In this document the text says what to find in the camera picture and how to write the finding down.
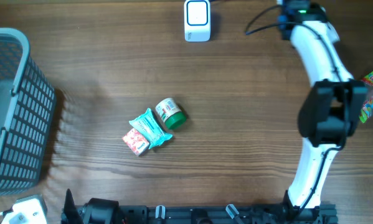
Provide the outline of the red white small box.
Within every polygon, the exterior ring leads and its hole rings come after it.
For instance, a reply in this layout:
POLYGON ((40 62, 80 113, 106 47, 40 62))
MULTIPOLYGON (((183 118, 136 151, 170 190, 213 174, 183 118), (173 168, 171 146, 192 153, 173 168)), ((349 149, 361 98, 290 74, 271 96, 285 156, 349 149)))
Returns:
POLYGON ((150 146, 149 141, 135 128, 128 131, 127 134, 122 137, 122 140, 137 156, 142 155, 150 146))

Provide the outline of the teal tissue pack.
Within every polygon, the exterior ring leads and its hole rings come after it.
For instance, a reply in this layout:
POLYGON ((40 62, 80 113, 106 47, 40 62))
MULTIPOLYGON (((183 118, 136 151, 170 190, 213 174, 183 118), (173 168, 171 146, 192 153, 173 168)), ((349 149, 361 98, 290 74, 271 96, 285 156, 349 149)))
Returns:
POLYGON ((172 134, 165 132, 161 128, 151 108, 148 108, 145 113, 129 121, 129 124, 148 140, 149 149, 161 146, 173 137, 172 134))

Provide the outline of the green lid jar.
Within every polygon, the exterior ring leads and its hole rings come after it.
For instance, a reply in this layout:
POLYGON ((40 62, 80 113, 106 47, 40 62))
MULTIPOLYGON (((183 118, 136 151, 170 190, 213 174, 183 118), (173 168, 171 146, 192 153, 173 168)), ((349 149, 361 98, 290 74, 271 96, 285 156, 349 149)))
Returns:
POLYGON ((168 129, 177 129, 187 120, 173 98, 163 99, 156 105, 155 110, 168 129))

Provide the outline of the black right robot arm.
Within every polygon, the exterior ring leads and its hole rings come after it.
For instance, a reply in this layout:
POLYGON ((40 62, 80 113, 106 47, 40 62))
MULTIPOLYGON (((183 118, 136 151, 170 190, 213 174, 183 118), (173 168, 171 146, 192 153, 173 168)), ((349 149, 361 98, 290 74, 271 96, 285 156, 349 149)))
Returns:
POLYGON ((342 63, 334 47, 340 38, 324 7, 311 1, 278 4, 281 36, 298 52, 311 86, 298 114, 303 147, 287 191, 298 216, 320 206, 329 168, 357 128, 367 88, 342 63))

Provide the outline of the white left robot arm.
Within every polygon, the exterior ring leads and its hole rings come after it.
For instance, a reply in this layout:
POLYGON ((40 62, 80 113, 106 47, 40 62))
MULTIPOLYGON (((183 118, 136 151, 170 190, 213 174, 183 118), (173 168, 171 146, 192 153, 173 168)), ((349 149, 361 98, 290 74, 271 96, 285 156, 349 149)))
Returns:
POLYGON ((72 192, 67 189, 60 223, 126 224, 128 221, 117 201, 91 198, 88 203, 78 206, 72 192))

